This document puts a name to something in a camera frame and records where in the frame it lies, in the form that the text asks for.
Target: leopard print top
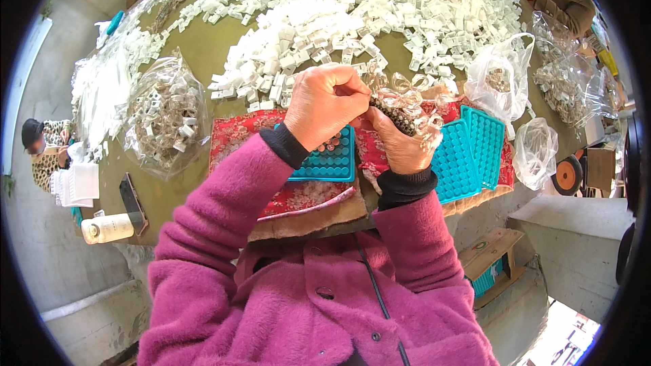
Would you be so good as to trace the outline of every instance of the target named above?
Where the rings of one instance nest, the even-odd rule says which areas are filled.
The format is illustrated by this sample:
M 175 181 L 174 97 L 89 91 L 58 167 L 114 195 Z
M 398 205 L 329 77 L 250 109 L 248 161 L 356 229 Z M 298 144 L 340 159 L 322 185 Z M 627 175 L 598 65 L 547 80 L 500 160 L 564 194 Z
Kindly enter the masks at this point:
M 61 132 L 67 128 L 72 132 L 72 124 L 69 120 L 43 122 L 43 137 L 45 144 L 48 146 L 63 146 L 65 143 L 61 138 Z M 59 169 L 59 163 L 56 154 L 42 155 L 37 161 L 32 161 L 32 176 L 34 182 L 43 191 L 50 192 L 50 176 L 54 171 Z

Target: red floral cloth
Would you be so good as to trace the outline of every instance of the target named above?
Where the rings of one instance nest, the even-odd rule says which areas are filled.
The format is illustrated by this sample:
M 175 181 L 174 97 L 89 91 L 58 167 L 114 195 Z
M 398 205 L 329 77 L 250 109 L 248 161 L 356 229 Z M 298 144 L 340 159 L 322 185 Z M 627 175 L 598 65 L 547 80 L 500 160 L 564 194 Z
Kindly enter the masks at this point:
M 263 127 L 273 128 L 284 119 L 286 110 L 259 110 L 230 119 L 215 119 L 212 126 L 208 175 L 233 151 Z M 350 197 L 350 183 L 305 181 L 286 183 L 263 210 L 259 220 L 298 215 Z
M 448 113 L 442 116 L 443 121 L 449 123 L 461 118 L 462 104 L 473 108 L 475 107 L 467 98 L 463 98 L 458 102 L 452 102 L 449 104 Z M 423 102 L 423 109 L 425 111 L 431 111 L 433 108 L 433 102 Z M 376 187 L 377 183 L 375 182 L 375 178 L 389 169 L 384 144 L 379 139 L 377 132 L 360 128 L 355 130 L 355 144 L 357 146 L 357 152 L 359 153 L 359 159 L 362 161 L 359 168 L 362 169 L 364 176 L 373 183 L 373 186 Z M 515 171 L 513 169 L 513 155 L 511 145 L 505 133 L 497 185 L 505 185 L 513 189 L 514 180 Z

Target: table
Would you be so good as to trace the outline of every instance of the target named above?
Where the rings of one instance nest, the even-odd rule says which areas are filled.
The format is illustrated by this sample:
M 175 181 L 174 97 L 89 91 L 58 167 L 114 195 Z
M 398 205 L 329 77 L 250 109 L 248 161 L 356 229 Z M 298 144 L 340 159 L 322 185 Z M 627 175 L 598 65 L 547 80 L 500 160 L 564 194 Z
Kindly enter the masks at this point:
M 531 21 L 532 8 L 526 0 L 521 0 L 523 15 L 521 21 Z M 185 4 L 180 5 L 170 15 L 165 27 L 169 26 L 178 18 L 180 9 Z M 141 26 L 149 26 L 156 12 L 156 6 L 151 14 L 143 13 Z M 229 47 L 237 44 L 240 37 L 250 28 L 257 29 L 255 18 L 248 26 L 243 26 L 240 20 L 232 17 L 225 17 L 215 25 L 204 23 L 201 17 L 196 17 L 185 29 L 183 34 L 178 29 L 172 31 L 169 39 L 160 56 L 164 57 L 180 47 L 181 53 L 187 61 L 194 76 L 207 87 L 211 82 L 212 74 L 224 73 L 224 62 L 228 54 Z M 413 72 L 408 70 L 411 61 L 411 53 L 402 45 L 405 39 L 400 33 L 392 32 L 384 34 L 376 40 L 376 45 L 381 49 L 382 54 L 386 57 L 389 65 L 387 71 L 393 74 L 398 71 L 411 79 Z M 333 61 L 340 61 L 340 53 L 332 54 Z M 370 56 L 366 53 L 362 57 L 355 58 L 354 63 L 367 62 Z M 314 65 L 312 60 L 304 63 L 297 71 L 306 69 Z M 557 160 L 565 159 L 574 151 L 586 146 L 585 134 L 581 134 L 581 139 L 577 139 L 575 132 L 569 126 L 565 125 L 558 115 L 549 108 L 539 88 L 533 83 L 533 71 L 541 66 L 540 54 L 534 51 L 531 59 L 531 68 L 529 69 L 529 100 L 533 105 L 533 110 L 537 116 L 546 118 L 549 125 L 558 132 L 558 154 Z M 142 65 L 141 71 L 144 72 L 149 65 Z M 453 71 L 457 80 L 465 79 L 465 75 L 459 71 Z M 246 113 L 246 106 L 243 99 L 211 101 L 210 92 L 205 94 L 208 112 L 212 118 L 229 118 Z M 515 129 L 530 120 L 527 113 L 514 123 Z M 142 237 L 133 236 L 124 240 L 130 244 L 156 245 L 158 242 L 158 233 L 163 223 L 171 220 L 172 211 L 175 207 L 182 205 L 187 195 L 197 188 L 206 178 L 208 170 L 208 151 L 209 147 L 199 154 L 196 160 L 192 162 L 182 173 L 173 177 L 170 181 L 163 181 L 154 177 L 138 168 L 138 165 L 128 159 L 122 150 L 119 142 L 109 141 L 109 156 L 100 161 L 100 200 L 99 205 L 104 209 L 106 215 L 118 214 L 124 212 L 124 204 L 118 191 L 118 185 L 122 180 L 125 172 L 129 172 L 134 183 L 142 208 L 149 219 L 149 228 L 143 233 Z M 362 175 L 361 188 L 364 199 L 367 203 L 369 212 L 377 206 L 377 194 L 367 183 Z M 349 224 L 340 224 L 331 226 L 319 234 L 328 236 L 331 234 L 346 233 L 362 229 L 368 229 L 370 221 L 360 219 Z

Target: black cap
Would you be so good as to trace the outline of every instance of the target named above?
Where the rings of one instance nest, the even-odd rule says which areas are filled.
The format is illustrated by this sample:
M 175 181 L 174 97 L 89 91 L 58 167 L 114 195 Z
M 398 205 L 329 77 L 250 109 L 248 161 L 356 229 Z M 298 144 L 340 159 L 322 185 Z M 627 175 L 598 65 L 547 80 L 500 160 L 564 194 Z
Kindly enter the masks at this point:
M 43 123 L 39 122 L 36 119 L 28 119 L 23 123 L 23 146 L 26 149 L 29 148 L 34 142 L 36 142 L 41 133 L 43 133 Z

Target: jacket button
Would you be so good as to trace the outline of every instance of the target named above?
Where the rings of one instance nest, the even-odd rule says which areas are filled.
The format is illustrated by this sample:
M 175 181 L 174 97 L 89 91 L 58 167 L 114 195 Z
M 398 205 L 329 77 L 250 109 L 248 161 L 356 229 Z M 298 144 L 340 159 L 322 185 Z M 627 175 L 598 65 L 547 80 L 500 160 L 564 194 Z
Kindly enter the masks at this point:
M 316 295 L 319 297 L 325 299 L 325 300 L 334 300 L 335 299 L 335 294 L 332 292 L 331 289 L 327 287 L 317 287 L 314 289 L 314 292 Z

